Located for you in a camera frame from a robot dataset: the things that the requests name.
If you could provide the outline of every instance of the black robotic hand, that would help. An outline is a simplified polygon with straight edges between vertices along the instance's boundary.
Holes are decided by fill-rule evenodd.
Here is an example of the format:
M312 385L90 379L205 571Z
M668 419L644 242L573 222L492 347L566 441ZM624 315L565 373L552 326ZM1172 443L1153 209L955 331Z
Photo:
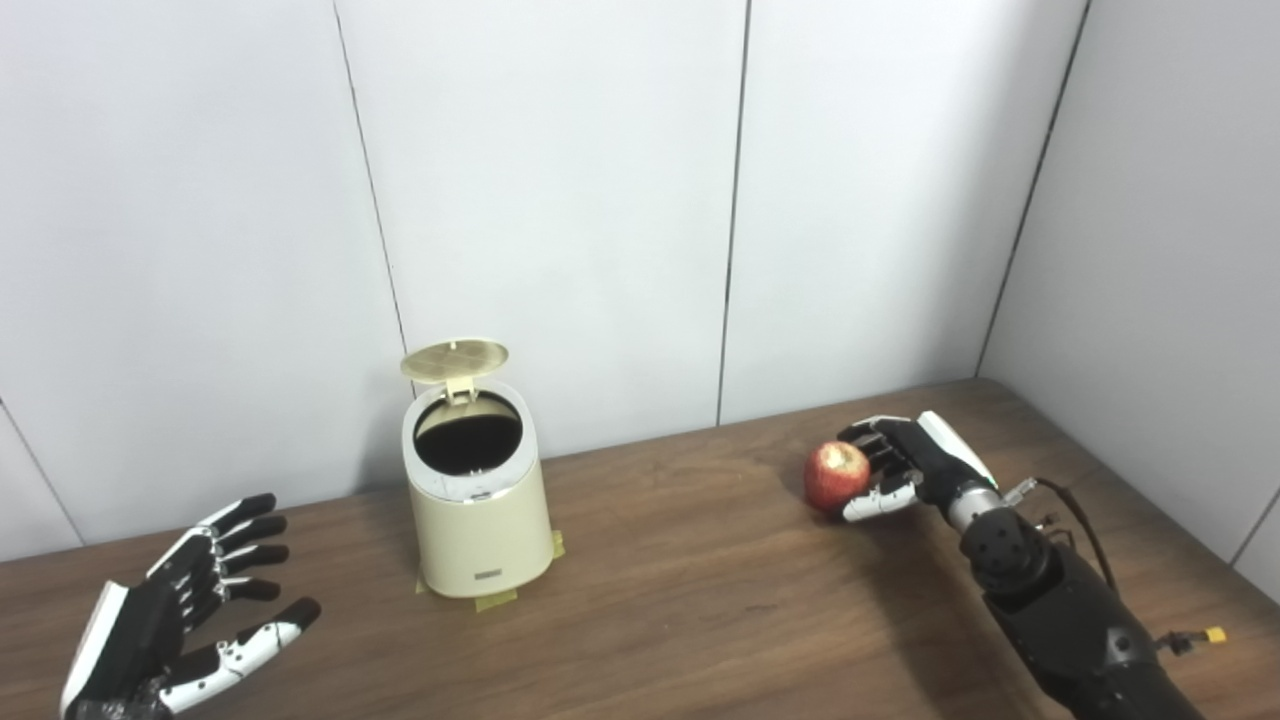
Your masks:
M275 600L280 587L233 577L284 562L284 546L253 541L284 532L274 495L233 502L187 530L133 587L108 580L81 637L60 715L64 720L161 720L234 685L289 644L320 605L301 598L234 639L183 655L183 639L223 603Z

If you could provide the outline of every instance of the white wall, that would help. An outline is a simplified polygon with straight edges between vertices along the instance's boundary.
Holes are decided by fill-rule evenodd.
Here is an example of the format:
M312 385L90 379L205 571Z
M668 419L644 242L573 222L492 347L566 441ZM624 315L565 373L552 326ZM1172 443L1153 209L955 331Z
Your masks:
M723 421L970 377L1083 0L756 0Z
M1093 4L982 366L1224 559L1280 488L1277 26Z
M547 455L713 425L742 0L339 12L410 348L506 343Z
M721 395L745 0L0 5L0 505L398 482L401 324L547 455L968 374L1080 1L753 8Z
M394 480L333 8L5 3L0 68L0 397L84 539Z
M3 404L0 498L0 557L22 557L81 544Z

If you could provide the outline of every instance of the connector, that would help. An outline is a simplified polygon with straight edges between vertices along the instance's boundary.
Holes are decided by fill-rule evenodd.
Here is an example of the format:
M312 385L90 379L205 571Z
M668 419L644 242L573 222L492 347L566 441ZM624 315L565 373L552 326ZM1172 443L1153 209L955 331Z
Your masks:
M1174 655L1187 655L1196 650L1196 643L1225 643L1226 630L1220 626L1206 628L1198 633L1167 633L1156 639L1156 650L1169 648Z
M1027 497L1027 493L1036 489L1036 486L1038 484L1039 480L1037 480L1036 478L1027 478L1025 480L1018 483L1018 486L1014 487L1014 489L1005 493L1005 505L1010 507L1018 505Z

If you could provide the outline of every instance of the open lid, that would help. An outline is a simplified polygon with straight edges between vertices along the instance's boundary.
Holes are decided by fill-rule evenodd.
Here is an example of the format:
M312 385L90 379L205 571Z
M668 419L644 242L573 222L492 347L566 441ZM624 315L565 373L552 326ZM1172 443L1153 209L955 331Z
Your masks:
M401 373L417 383L444 383L452 402L463 393L474 398L471 378L497 370L507 356L507 348L492 340L447 340L401 360Z

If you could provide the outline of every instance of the cream trash can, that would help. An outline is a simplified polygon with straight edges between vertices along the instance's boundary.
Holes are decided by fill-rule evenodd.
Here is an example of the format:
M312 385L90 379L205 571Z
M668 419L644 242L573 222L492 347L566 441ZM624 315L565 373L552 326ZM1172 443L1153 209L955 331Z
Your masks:
M429 386L401 433L422 580L447 597L520 587L552 564L554 543L538 436L515 389L484 378L507 361L486 340L420 350L401 372Z

